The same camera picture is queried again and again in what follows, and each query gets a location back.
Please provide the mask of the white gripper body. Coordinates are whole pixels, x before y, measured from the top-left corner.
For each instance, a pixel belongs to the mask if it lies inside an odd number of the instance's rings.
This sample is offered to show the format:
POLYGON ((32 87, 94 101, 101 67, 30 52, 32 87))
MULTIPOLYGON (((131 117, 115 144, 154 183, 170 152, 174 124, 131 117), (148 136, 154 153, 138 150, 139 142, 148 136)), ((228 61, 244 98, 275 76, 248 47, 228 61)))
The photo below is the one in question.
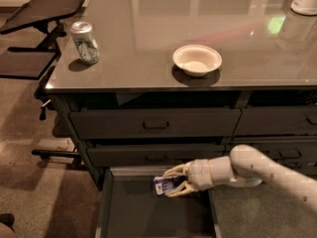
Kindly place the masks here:
POLYGON ((195 191, 206 190, 212 186, 212 178, 208 160, 195 160, 189 165, 188 171, 189 184, 195 191))

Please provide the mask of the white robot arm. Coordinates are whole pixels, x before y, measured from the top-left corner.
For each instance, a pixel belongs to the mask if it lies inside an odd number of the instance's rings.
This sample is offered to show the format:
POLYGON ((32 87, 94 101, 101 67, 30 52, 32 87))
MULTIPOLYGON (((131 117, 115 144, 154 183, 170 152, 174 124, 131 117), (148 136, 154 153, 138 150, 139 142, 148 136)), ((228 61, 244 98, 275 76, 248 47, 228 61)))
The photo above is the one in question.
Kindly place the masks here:
POLYGON ((273 161, 249 145, 235 146, 230 154, 215 159, 196 159, 165 171, 164 178, 186 177, 168 197, 203 191, 217 185, 257 186, 262 181, 275 187, 306 211, 317 216, 317 181, 273 161))

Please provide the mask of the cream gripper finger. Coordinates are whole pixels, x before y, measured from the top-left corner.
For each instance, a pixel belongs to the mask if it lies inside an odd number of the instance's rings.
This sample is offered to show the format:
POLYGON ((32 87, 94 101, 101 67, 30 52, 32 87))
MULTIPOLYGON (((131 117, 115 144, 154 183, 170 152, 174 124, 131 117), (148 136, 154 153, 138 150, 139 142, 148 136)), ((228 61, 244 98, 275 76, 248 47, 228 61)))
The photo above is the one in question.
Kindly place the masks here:
POLYGON ((168 169, 167 171, 163 173, 162 176, 164 178, 183 177, 187 175, 188 168, 189 168, 189 164, 181 164, 181 165, 168 169))
POLYGON ((190 194, 195 191, 195 188, 186 180, 182 182, 177 188, 171 190, 166 194, 167 197, 178 197, 190 194))

